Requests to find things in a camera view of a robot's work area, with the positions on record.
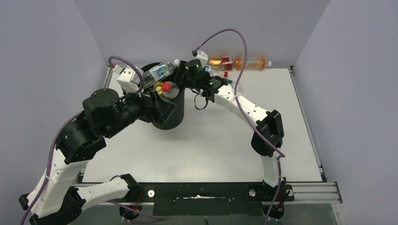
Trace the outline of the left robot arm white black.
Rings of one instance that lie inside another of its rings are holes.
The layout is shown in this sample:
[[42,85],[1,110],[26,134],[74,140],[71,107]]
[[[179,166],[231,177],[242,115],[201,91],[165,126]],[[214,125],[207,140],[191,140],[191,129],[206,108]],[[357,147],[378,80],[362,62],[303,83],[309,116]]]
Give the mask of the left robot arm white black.
[[120,97],[113,89],[99,89],[83,101],[83,110],[68,119],[56,133],[45,172],[35,189],[21,195],[25,210],[22,221],[32,225],[67,225],[81,213],[114,199],[141,195],[130,174],[117,175],[108,182],[75,187],[78,174],[114,137],[137,120],[166,122],[177,105],[150,90]]

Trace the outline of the clear bottle dark green label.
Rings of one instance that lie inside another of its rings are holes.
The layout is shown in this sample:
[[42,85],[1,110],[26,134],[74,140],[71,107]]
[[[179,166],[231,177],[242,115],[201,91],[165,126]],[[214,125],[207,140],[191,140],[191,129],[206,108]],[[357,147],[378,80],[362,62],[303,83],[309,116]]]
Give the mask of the clear bottle dark green label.
[[241,83],[236,83],[236,81],[226,79],[226,78],[224,80],[232,87],[233,90],[237,89],[237,93],[241,92],[241,89],[242,89]]

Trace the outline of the yellow juice bottle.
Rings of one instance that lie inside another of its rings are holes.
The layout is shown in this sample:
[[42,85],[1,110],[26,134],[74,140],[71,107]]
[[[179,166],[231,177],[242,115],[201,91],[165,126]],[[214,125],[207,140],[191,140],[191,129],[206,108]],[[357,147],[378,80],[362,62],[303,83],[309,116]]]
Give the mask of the yellow juice bottle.
[[163,85],[163,82],[157,82],[154,86],[153,86],[153,89],[157,92],[157,94],[159,95],[159,96],[163,96],[163,91],[162,91],[162,85]]

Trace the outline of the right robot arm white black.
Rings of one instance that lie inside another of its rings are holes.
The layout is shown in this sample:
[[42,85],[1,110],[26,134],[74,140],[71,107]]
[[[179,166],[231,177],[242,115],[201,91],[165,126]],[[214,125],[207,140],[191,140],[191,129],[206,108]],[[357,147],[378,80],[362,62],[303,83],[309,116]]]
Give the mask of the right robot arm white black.
[[185,62],[174,60],[175,81],[179,87],[197,91],[207,101],[218,104],[235,114],[253,130],[251,147],[261,156],[266,183],[264,194],[276,200],[283,193],[279,160],[284,130],[282,116],[277,110],[268,111],[252,103],[232,87],[224,78],[210,75],[199,59]]

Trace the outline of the black ribbed plastic bin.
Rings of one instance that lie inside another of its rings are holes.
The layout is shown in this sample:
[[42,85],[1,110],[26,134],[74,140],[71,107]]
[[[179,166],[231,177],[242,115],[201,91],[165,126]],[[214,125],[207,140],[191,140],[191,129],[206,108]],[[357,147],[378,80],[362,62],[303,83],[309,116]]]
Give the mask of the black ribbed plastic bin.
[[[183,75],[184,70],[181,66],[176,67],[174,73],[168,76],[165,81],[178,82],[180,76]],[[185,107],[185,88],[179,86],[179,94],[176,98],[170,100],[171,103],[176,105],[174,111],[169,115],[168,119],[164,123],[152,122],[152,125],[160,130],[171,130],[181,124],[184,119],[184,107]]]

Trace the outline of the clear bottle blue green label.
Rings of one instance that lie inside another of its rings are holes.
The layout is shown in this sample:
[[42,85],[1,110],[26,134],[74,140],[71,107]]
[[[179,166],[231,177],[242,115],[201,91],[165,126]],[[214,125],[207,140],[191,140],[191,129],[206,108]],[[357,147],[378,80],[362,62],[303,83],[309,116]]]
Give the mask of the clear bottle blue green label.
[[172,75],[175,69],[179,66],[180,60],[175,59],[173,62],[159,62],[155,63],[154,66],[149,66],[148,68],[142,68],[144,71],[143,85],[144,89],[153,87],[157,82],[164,80],[168,76]]

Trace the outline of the clear bottle red blue label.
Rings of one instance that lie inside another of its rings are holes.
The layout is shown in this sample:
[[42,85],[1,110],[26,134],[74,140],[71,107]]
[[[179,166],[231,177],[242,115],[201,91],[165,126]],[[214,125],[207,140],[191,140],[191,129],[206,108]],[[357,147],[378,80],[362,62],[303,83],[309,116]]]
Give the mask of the clear bottle red blue label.
[[221,70],[215,66],[210,66],[210,65],[206,65],[204,67],[204,70],[206,72],[208,72],[210,74],[210,76],[219,76],[219,77],[223,77],[223,78],[227,78],[228,77],[228,72]]

